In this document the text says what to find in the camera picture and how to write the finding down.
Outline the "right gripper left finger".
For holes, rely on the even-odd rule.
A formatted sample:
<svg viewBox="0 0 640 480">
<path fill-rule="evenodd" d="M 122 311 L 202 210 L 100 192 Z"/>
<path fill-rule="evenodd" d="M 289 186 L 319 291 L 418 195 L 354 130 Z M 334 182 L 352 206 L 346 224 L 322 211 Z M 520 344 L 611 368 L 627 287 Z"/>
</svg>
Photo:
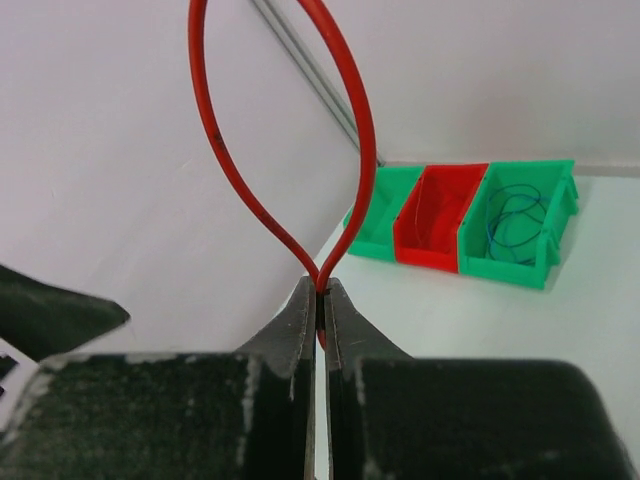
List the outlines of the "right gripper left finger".
<svg viewBox="0 0 640 480">
<path fill-rule="evenodd" d="M 62 354 L 1 436 L 5 479 L 311 479 L 316 292 L 232 352 Z"/>
</svg>

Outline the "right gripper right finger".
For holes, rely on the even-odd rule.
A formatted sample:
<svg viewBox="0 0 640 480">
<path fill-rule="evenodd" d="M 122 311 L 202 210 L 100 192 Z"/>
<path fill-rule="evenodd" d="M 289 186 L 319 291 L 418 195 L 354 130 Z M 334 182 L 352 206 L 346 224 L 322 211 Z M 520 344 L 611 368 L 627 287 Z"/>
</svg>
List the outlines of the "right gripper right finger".
<svg viewBox="0 0 640 480">
<path fill-rule="evenodd" d="M 333 479 L 634 479 L 601 396 L 575 365 L 416 358 L 354 306 L 323 299 Z"/>
</svg>

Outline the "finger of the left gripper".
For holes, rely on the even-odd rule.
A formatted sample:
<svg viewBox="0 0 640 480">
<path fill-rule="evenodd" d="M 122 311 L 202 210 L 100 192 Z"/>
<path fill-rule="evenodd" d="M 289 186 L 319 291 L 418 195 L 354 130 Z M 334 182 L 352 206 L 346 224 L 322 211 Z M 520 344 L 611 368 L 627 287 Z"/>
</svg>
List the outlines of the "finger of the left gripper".
<svg viewBox="0 0 640 480">
<path fill-rule="evenodd" d="M 1 267 L 1 338 L 36 362 L 70 352 L 129 320 L 112 300 Z"/>
</svg>

